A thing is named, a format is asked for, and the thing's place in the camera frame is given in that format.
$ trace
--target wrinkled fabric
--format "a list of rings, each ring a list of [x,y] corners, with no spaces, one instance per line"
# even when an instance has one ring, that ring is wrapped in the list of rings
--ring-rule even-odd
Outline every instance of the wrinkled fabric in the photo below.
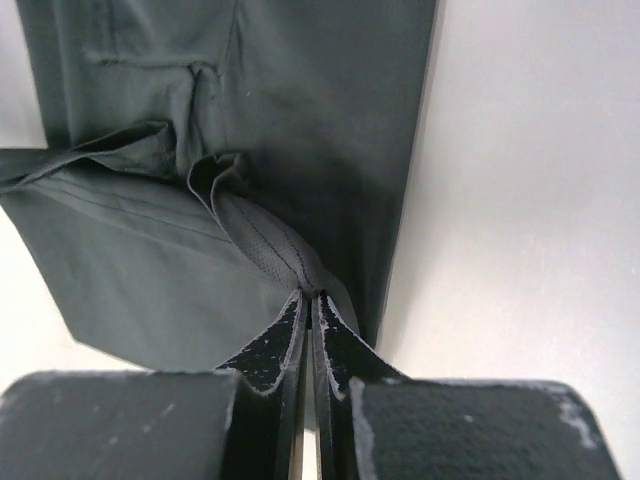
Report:
[[[0,202],[74,336],[210,368],[296,284],[374,343],[434,4],[19,2],[51,151]]]

